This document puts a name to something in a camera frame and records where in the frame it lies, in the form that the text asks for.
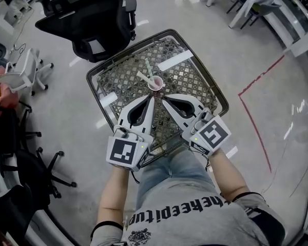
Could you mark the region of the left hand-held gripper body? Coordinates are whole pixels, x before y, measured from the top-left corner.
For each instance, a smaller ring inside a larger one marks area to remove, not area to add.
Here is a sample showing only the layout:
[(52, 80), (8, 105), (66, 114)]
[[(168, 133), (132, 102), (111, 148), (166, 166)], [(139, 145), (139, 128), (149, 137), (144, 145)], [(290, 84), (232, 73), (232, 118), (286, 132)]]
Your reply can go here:
[(121, 125), (114, 126), (108, 139), (106, 161), (119, 168), (137, 172), (150, 154), (153, 137)]

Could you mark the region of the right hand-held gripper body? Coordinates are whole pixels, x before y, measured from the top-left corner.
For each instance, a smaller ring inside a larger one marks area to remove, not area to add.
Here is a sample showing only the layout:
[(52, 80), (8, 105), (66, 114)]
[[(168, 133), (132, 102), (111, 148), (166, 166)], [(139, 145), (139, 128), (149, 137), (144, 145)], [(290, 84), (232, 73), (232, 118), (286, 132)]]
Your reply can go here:
[(212, 115), (208, 108), (201, 111), (182, 133), (191, 148), (212, 155), (231, 136), (231, 132), (219, 115)]

